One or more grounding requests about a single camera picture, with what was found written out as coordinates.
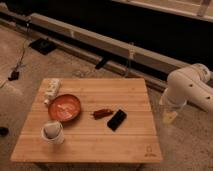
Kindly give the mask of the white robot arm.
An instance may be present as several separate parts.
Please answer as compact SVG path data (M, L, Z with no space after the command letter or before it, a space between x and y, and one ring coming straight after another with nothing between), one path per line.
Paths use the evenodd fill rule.
M172 71L159 104L163 106L163 123L171 124L188 101L213 114L213 88L207 85L210 70L203 64L193 64Z

